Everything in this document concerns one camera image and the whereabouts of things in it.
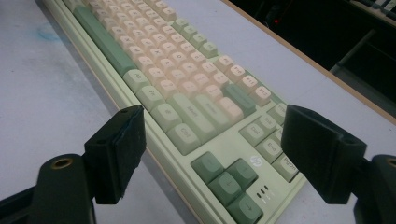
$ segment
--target screw hole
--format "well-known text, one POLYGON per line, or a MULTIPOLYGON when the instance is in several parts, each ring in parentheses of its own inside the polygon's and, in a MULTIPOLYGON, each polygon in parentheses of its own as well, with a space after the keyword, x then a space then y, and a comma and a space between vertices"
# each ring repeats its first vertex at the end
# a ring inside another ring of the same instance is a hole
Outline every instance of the screw hole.
POLYGON ((63 169, 73 163, 73 159, 70 158, 62 158, 52 163, 51 168, 53 170, 63 169))

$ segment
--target keyboard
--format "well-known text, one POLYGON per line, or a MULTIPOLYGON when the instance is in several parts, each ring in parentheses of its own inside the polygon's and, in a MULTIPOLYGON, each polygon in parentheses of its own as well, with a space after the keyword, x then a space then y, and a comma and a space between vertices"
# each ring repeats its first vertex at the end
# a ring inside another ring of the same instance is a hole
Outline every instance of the keyboard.
POLYGON ((164 1, 44 2, 115 105, 145 107, 148 151, 200 222, 276 222, 306 181, 284 101, 164 1))

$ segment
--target wooden desk edge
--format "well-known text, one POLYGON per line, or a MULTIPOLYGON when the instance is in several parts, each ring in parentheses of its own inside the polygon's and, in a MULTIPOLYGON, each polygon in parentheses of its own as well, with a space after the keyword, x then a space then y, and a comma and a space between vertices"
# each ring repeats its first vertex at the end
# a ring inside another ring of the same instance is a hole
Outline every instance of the wooden desk edge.
POLYGON ((384 119, 387 119, 389 122, 391 122, 392 124, 396 125, 396 118, 394 118, 392 115, 390 115, 388 112, 386 112, 385 110, 383 110, 381 107, 379 107, 378 105, 374 104, 372 101, 370 101, 369 99, 367 99, 366 97, 364 97, 363 95, 361 95, 359 92, 355 91, 353 88, 351 88, 350 86, 348 86, 344 81, 342 81, 341 79, 339 79, 338 77, 336 77, 335 75, 333 75, 332 73, 330 73, 328 70, 324 69, 322 66, 320 66, 319 64, 317 64, 316 62, 314 62, 312 59, 310 59, 309 57, 307 57, 305 54, 303 54, 302 52, 300 52, 297 48, 295 48, 294 46, 292 46, 289 42, 287 42, 286 40, 282 39, 279 35, 275 34, 273 31, 271 31, 270 29, 268 29, 266 26, 264 26, 263 24, 261 24, 260 22, 256 21, 254 18, 252 18, 250 15, 248 15, 245 11, 243 11, 241 8, 237 7, 236 5, 234 5, 232 2, 228 1, 228 0, 221 0, 224 4, 226 4, 227 6, 229 6, 230 8, 232 8, 233 10, 235 10, 236 12, 238 12, 241 16, 245 17, 247 20, 249 20, 250 22, 252 22, 253 24, 255 24, 257 27, 259 27, 260 29, 262 29, 265 33, 267 33, 268 35, 270 35, 273 39, 275 39, 277 42, 279 42, 280 44, 282 44, 283 46, 285 46, 287 49, 289 49, 290 51, 292 51, 293 53, 295 53, 297 56, 299 56, 300 58, 302 58, 303 60, 305 60, 307 63, 309 63, 310 65, 312 65, 313 67, 315 67, 321 74, 323 74, 324 76, 326 76, 327 78, 329 78, 330 80, 332 80, 335 84, 337 84, 338 86, 340 86, 341 88, 343 88, 344 90, 346 90, 347 92, 349 92, 351 95, 353 95, 354 97, 356 97, 359 101, 361 101, 362 103, 364 103, 365 105, 367 105, 368 107, 370 107, 371 109, 373 109, 376 113, 378 113, 380 116, 382 116, 384 119))

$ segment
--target keycap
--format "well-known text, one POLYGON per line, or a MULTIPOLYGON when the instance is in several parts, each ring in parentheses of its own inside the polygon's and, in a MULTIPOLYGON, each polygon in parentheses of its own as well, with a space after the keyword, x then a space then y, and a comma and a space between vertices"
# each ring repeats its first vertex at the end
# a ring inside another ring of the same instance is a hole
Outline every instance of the keycap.
POLYGON ((226 86, 223 93, 224 96, 232 99, 242 109, 245 117, 256 111, 254 101, 236 85, 231 84, 226 86))
POLYGON ((285 121, 286 105, 283 103, 277 104, 268 111, 268 114, 273 117, 278 124, 282 125, 283 121, 285 121))
POLYGON ((167 100, 192 130, 197 134, 202 143, 215 136, 215 127, 198 110, 198 108, 183 94, 176 93, 167 100))
POLYGON ((224 170, 222 165, 211 152, 206 152, 200 158, 193 161, 191 166, 206 184, 209 184, 224 170))
POLYGON ((234 200, 241 191, 238 182, 227 172, 219 175, 208 186, 224 206, 234 200))
POLYGON ((260 207, 247 194, 242 194, 227 207, 237 223, 253 224, 262 216, 260 207))
POLYGON ((285 154, 282 154, 277 158, 272 165, 288 182, 290 182, 298 173, 297 167, 295 167, 285 154))
POLYGON ((89 9, 77 6, 73 13, 121 77, 129 70, 137 68, 89 9))
POLYGON ((242 159, 239 159, 227 172, 238 182, 241 189, 246 189, 258 177, 256 172, 242 159))
POLYGON ((169 104, 158 105, 151 111, 151 115, 165 133, 182 121, 175 109, 169 104))
POLYGON ((197 135, 185 123, 178 124, 167 135, 183 156, 188 155, 201 145, 197 135))

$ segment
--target shift key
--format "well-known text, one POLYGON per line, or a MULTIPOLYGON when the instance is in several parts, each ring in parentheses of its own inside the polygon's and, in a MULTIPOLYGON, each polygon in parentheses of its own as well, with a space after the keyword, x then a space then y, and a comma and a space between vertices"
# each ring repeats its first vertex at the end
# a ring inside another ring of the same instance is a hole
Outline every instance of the shift key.
POLYGON ((185 95, 176 93, 167 103, 177 111, 183 122, 191 127, 202 143, 215 136, 215 127, 185 95))

